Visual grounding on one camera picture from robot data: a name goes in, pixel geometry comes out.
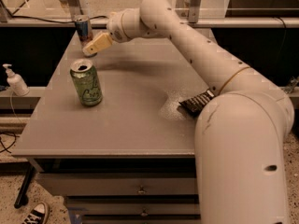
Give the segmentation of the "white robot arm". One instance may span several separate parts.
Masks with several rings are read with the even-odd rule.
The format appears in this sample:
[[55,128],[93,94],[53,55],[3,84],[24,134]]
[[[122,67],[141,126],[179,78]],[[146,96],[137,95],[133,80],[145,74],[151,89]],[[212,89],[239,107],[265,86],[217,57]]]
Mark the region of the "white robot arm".
[[194,138],[202,224],[290,224],[283,142],[294,109],[277,85],[182,22],[167,0],[110,16],[86,54],[137,37],[167,38],[211,89]]

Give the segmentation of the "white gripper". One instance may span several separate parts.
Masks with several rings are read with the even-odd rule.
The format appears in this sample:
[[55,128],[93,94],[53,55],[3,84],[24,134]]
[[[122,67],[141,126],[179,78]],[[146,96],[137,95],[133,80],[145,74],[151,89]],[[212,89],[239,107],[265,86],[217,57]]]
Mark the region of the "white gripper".
[[126,34],[122,28],[123,14],[123,11],[112,12],[110,14],[107,22],[109,33],[99,32],[92,41],[88,42],[82,49],[86,56],[94,55],[98,51],[109,48],[112,45],[113,40],[119,43],[126,41]]

